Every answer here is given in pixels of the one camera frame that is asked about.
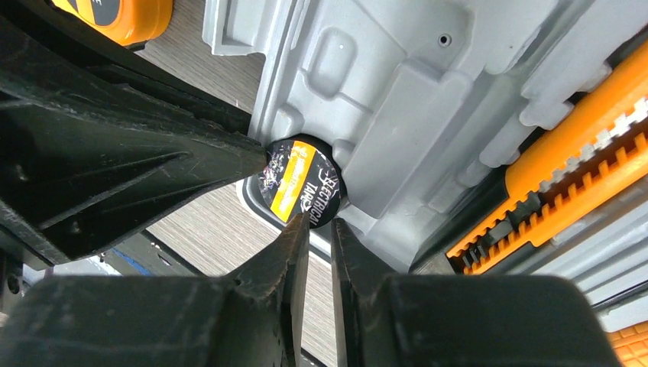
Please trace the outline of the orange tape measure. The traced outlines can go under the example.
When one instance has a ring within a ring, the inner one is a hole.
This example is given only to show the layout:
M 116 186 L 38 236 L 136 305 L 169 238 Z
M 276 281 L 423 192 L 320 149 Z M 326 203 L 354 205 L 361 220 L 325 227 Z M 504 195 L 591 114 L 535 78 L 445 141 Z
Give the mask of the orange tape measure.
M 145 43 L 170 24 L 173 0 L 53 0 L 57 8 L 122 46 Z

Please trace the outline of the small round silver disc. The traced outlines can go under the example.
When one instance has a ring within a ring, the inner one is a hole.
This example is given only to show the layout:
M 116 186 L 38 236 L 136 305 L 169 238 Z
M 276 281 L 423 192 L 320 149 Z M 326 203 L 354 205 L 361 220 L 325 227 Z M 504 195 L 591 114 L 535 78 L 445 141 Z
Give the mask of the small round silver disc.
M 302 213 L 318 229 L 335 218 L 347 196 L 332 147 L 310 135 L 270 143 L 258 186 L 268 209 L 284 223 Z

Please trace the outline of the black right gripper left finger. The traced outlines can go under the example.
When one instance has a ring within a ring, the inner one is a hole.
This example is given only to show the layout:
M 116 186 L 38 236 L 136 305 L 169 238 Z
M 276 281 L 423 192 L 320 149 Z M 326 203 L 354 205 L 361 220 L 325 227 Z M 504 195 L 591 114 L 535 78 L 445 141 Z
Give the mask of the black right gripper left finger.
M 58 276 L 1 330 L 3 366 L 297 366 L 309 221 L 228 274 Z

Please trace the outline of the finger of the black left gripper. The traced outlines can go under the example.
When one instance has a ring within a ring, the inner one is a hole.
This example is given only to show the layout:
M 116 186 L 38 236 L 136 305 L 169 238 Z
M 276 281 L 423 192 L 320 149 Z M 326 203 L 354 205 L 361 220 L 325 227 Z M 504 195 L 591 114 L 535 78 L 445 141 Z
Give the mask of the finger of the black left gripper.
M 95 255 L 256 174 L 246 113 L 64 19 L 1 17 L 1 247 Z

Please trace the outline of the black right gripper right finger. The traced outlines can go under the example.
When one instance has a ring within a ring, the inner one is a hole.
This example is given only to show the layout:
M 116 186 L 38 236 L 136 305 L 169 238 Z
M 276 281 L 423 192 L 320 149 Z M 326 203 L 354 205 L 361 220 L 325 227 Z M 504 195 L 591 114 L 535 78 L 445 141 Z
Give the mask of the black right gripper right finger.
M 401 274 L 334 219 L 340 366 L 617 366 L 589 303 L 565 279 Z

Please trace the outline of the orange utility knife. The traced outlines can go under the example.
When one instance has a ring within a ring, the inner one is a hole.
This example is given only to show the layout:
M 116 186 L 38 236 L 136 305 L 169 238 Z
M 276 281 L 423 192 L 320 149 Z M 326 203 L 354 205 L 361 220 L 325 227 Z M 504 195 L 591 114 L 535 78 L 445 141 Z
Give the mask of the orange utility knife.
M 647 173 L 647 46 L 637 47 L 504 174 L 504 199 L 454 242 L 458 274 L 502 269 Z

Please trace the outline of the orange phillips screwdriver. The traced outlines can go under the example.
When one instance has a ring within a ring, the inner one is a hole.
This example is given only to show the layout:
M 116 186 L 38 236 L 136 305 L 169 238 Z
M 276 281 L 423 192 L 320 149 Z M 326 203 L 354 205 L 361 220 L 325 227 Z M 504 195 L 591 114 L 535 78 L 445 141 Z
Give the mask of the orange phillips screwdriver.
M 647 324 L 638 323 L 608 334 L 608 339 L 622 366 L 647 367 Z

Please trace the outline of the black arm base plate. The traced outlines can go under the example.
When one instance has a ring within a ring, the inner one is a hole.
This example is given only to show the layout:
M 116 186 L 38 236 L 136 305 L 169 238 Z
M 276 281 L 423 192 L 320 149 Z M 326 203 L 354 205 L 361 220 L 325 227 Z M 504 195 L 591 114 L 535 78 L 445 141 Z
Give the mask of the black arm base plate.
M 147 230 L 103 252 L 99 259 L 121 275 L 205 276 L 196 266 Z

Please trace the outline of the grey plastic tool case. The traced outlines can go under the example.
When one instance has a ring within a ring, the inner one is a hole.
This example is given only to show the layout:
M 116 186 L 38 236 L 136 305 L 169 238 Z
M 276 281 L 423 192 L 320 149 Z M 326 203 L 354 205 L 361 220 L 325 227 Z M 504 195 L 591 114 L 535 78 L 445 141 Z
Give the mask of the grey plastic tool case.
M 335 217 L 398 271 L 446 252 L 504 199 L 505 170 L 642 44 L 645 1 L 208 1 L 218 56 L 264 55 L 248 134 L 332 147 Z M 242 204 L 269 226 L 258 175 Z M 601 325 L 647 320 L 647 173 L 527 257 L 485 274 L 569 279 Z

